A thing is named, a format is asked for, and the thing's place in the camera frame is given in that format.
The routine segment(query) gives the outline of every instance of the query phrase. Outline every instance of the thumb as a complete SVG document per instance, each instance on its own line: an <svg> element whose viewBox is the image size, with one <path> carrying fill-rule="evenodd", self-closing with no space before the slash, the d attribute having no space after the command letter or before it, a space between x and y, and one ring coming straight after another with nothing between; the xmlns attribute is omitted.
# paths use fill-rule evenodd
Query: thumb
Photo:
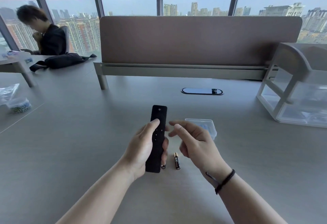
<svg viewBox="0 0 327 224"><path fill-rule="evenodd" d="M141 135L146 135L146 134L153 134L153 132L156 130L156 128L159 126L160 121L159 119L154 119L153 121L149 122L141 132Z"/></svg>
<svg viewBox="0 0 327 224"><path fill-rule="evenodd" d="M196 139L193 138L190 133L184 129L181 125L175 124L174 130L177 133L177 135L182 139L182 141L185 143L186 147L193 145L196 142Z"/></svg>

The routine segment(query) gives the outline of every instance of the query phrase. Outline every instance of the remote control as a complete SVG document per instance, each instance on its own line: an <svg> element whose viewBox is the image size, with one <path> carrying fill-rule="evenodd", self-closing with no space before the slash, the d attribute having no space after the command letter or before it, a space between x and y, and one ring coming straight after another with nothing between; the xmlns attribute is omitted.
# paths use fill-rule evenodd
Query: remote control
<svg viewBox="0 0 327 224"><path fill-rule="evenodd" d="M162 144L165 139L167 107L154 105L152 107L151 121L159 119L160 124L152 135L152 150L145 162L145 171L159 173L161 168Z"/></svg>

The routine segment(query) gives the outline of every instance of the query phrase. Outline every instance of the black bracelet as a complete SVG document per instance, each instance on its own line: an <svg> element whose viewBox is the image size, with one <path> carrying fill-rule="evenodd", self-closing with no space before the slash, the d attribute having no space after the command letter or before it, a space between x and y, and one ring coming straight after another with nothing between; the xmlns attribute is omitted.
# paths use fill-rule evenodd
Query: black bracelet
<svg viewBox="0 0 327 224"><path fill-rule="evenodd" d="M210 177L211 179L215 180L216 182L218 182L214 177L210 176L207 172L205 173L208 177ZM235 170L233 169L231 171L231 173L223 180L223 182L221 184L218 184L217 188L215 189L216 195L218 194L218 192L221 190L221 188L228 183L229 180L231 180L231 178L234 176L235 174Z"/></svg>

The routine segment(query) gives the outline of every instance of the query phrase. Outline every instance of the hair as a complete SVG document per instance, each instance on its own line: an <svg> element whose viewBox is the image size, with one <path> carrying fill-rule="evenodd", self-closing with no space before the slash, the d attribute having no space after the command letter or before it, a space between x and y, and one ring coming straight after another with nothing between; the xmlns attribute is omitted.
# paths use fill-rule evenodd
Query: hair
<svg viewBox="0 0 327 224"><path fill-rule="evenodd" d="M29 23L33 19L40 19L42 21L48 21L46 14L43 10L32 6L32 5L23 5L17 9L17 17L23 23Z"/></svg>

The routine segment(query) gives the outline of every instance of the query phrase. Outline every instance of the person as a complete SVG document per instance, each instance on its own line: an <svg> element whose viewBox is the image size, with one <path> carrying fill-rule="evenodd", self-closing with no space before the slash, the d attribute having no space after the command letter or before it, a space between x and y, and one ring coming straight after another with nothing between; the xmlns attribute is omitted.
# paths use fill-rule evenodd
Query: person
<svg viewBox="0 0 327 224"><path fill-rule="evenodd" d="M222 182L232 169L220 156L208 131L187 121L169 123L174 126L169 136L178 135L182 139L180 145L182 154L190 158L206 180L216 188L217 182L205 173ZM145 173L145 162L152 149L152 133L158 125L159 120L155 119L137 131L121 159L77 201L57 224L110 223L129 186ZM162 147L164 153L161 163L165 164L167 139L164 140ZM219 196L235 224L286 223L237 174L234 174L222 187Z"/></svg>
<svg viewBox="0 0 327 224"><path fill-rule="evenodd" d="M66 35L63 29L52 24L45 13L31 5L23 5L17 9L18 19L25 25L36 30L33 38L38 44L39 50L30 52L34 55L61 55L66 53Z"/></svg>

